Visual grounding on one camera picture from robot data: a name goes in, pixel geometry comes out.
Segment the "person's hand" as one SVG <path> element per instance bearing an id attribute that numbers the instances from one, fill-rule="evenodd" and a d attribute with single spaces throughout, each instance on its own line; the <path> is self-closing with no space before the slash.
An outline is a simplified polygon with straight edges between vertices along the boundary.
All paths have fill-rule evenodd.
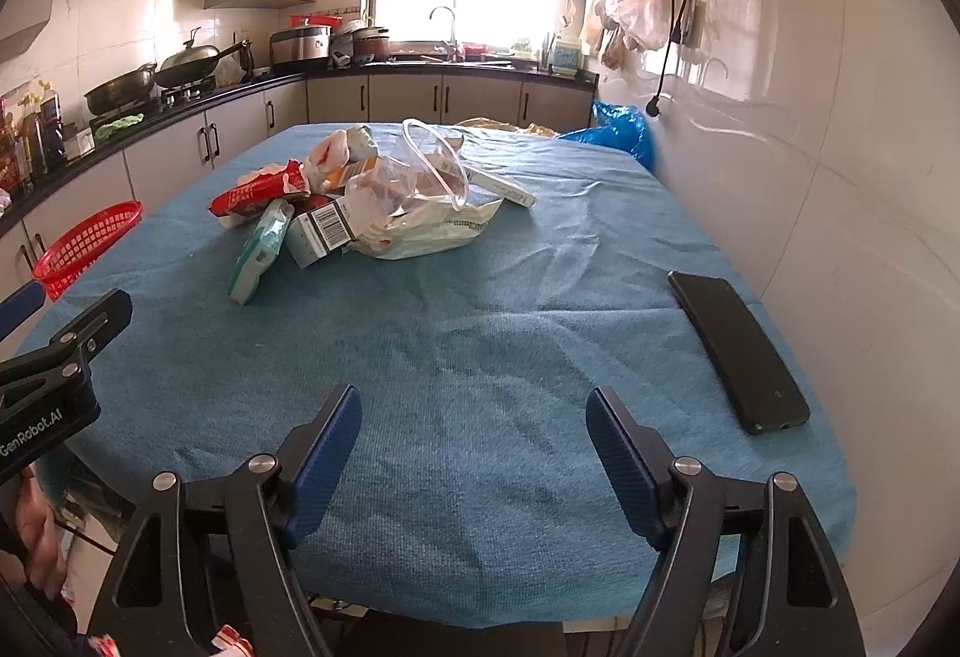
<path id="1" fill-rule="evenodd" d="M 47 600 L 53 600 L 59 597 L 67 579 L 67 561 L 60 548 L 62 537 L 37 480 L 36 469 L 28 467 L 20 473 L 20 478 L 14 528 L 25 545 L 26 558 L 18 559 L 2 551 L 2 579 L 11 587 L 23 587 L 29 582 Z"/>

